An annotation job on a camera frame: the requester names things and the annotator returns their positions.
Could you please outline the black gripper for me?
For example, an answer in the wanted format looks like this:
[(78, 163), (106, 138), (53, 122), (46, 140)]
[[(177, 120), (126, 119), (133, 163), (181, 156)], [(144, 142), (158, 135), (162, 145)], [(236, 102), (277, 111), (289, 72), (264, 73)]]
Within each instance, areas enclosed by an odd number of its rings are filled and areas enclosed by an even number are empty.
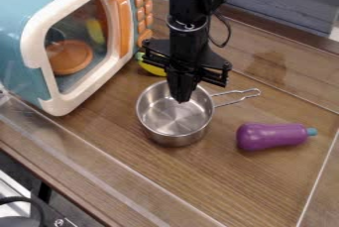
[(170, 96), (176, 101), (186, 102), (200, 81), (225, 87), (232, 64), (204, 46), (200, 52), (197, 69), (181, 73), (169, 66), (169, 40), (145, 39), (142, 61), (158, 68), (166, 69), (166, 82)]

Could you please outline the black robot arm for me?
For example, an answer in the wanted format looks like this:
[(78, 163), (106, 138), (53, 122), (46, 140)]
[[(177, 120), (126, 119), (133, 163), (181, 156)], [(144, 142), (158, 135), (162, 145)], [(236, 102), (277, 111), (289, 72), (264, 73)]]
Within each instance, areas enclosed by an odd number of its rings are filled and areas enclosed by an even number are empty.
[(190, 99), (197, 84), (205, 81), (225, 87), (232, 64), (217, 55), (209, 43), (210, 17), (225, 0), (169, 0), (168, 40), (144, 40), (142, 61), (165, 71), (172, 98)]

